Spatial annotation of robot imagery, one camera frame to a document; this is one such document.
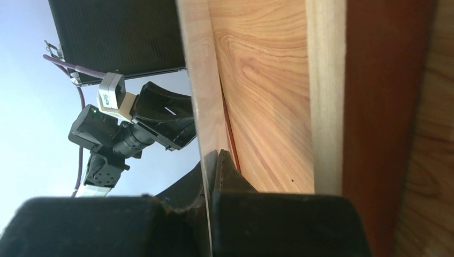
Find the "plywood edge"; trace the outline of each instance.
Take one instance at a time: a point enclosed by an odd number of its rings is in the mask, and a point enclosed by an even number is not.
[[[306,0],[315,193],[341,195],[346,0]]]
[[[221,82],[216,61],[213,29],[208,0],[177,0],[186,67],[192,89],[197,137],[204,185],[213,186],[217,156],[228,149],[228,135],[224,115]],[[207,221],[210,221],[210,189],[204,186]],[[210,242],[200,246],[202,256],[211,256],[211,229],[202,229],[199,237]]]

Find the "wooden board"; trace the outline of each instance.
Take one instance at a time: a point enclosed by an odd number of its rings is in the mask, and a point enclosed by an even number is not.
[[[191,81],[203,183],[211,185],[209,182],[214,181],[218,153],[221,149],[228,149],[229,144],[208,0],[177,0],[177,6],[186,67]],[[205,187],[208,206],[211,203],[209,189]],[[200,246],[202,256],[210,256],[211,236],[208,240],[209,246]]]
[[[243,176],[259,191],[313,192],[303,0],[209,0]]]
[[[307,3],[313,128],[326,130],[313,137],[316,193],[342,185],[374,255],[390,256],[434,2],[348,0],[345,43],[342,1]]]
[[[315,193],[342,194],[346,0],[306,0]]]
[[[435,1],[347,2],[343,196],[390,256]]]
[[[454,256],[454,1],[435,16],[417,114],[397,256]]]

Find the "wood grain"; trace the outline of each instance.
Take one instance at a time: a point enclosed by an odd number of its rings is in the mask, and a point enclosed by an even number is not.
[[[342,194],[345,0],[306,0],[315,193]]]
[[[313,192],[303,0],[209,0],[243,176],[259,191]]]
[[[214,181],[218,153],[221,149],[228,149],[229,144],[208,0],[177,0],[177,6],[192,89],[203,183],[212,186],[210,182]],[[211,188],[204,189],[207,206],[210,206]],[[211,236],[208,240],[209,249],[201,248],[203,256],[211,253]]]
[[[343,196],[390,256],[435,1],[347,1]]]
[[[422,85],[397,256],[454,256],[454,1],[438,3]]]

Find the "cable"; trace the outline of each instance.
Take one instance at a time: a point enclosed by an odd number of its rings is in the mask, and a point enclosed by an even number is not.
[[[55,58],[52,58],[52,57],[50,57],[48,55],[43,55],[43,58],[48,60],[48,61],[50,61],[50,62],[52,62],[53,64],[55,64],[55,66],[57,66],[61,71],[63,71],[63,73],[65,73],[65,75],[67,75],[69,77],[68,71],[65,69],[65,67],[68,67],[68,66],[67,65],[59,65],[59,63],[65,64],[65,62],[62,62],[62,61],[57,60]],[[82,110],[83,110],[85,108],[84,93],[82,92],[82,89],[80,87],[76,87],[76,89],[77,89],[77,92],[79,93],[80,105],[81,105]],[[75,198],[75,195],[77,194],[77,191],[80,188],[80,181],[82,180],[82,170],[83,170],[83,164],[82,163],[83,163],[83,161],[84,161],[84,148],[79,146],[79,167],[78,167],[78,171],[77,171],[77,181],[75,182],[74,191],[71,194],[71,198]]]
[[[66,62],[61,61],[59,59],[55,59],[53,57],[50,57],[48,55],[43,55],[43,58],[48,60],[48,61],[50,61],[50,62],[52,62],[52,63],[54,63],[54,64],[56,64],[56,65],[61,66],[61,67],[64,67],[64,68],[67,68],[67,69],[72,69],[72,70],[75,70],[77,72],[80,72],[80,73],[83,73],[83,74],[87,74],[87,75],[95,77],[95,78],[103,79],[104,76],[105,76],[104,72],[94,71],[94,70],[91,70],[91,69],[88,69],[88,68],[85,68],[85,67],[82,67],[82,66],[79,66],[79,65],[66,63]]]

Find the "dark wood surface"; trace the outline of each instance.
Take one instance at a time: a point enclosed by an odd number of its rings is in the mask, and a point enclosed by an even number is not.
[[[347,1],[343,196],[390,256],[435,1]]]
[[[397,256],[454,256],[454,1],[441,0],[426,61]]]

